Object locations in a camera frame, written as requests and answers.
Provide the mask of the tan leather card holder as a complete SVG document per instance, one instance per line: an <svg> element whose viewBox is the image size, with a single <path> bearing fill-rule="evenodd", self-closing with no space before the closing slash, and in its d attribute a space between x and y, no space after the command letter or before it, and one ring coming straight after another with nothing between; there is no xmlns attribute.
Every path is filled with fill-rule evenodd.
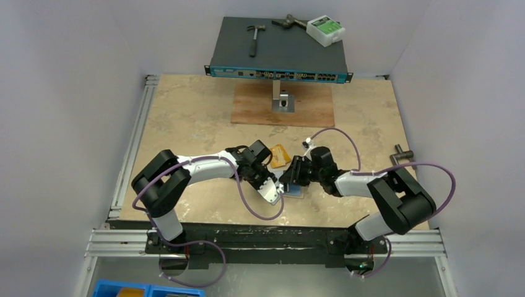
<svg viewBox="0 0 525 297"><path fill-rule="evenodd" d="M305 194L301 186L297 186L294 184L286 184L284 186L283 196L289 197L289 198L295 198L295 199L303 199Z"/></svg>

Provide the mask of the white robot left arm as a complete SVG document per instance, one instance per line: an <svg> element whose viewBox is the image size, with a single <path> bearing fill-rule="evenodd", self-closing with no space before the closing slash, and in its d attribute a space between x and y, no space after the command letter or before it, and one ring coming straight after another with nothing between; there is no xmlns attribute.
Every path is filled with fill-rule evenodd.
<svg viewBox="0 0 525 297"><path fill-rule="evenodd" d="M226 148L212 155L187 157L166 149L159 152L131 181L136 193L132 206L145 212L160 232L160 244L170 253L184 247L183 227L175 206L184 190L195 183L218 178L246 181L268 203L280 201L284 187L269 171L271 150L260 140L250 146Z"/></svg>

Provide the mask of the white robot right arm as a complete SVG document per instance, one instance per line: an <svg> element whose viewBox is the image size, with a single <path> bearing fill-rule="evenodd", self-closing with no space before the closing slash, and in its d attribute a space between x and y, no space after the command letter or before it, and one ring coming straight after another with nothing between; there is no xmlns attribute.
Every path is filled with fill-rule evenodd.
<svg viewBox="0 0 525 297"><path fill-rule="evenodd" d="M347 242L357 252L364 251L380 236L406 234L436 211L433 198L407 170L401 168L378 175L341 170L327 147L315 147L308 156L294 156L279 181L301 187L319 183L327 194L335 197L373 199L378 212L349 227Z"/></svg>

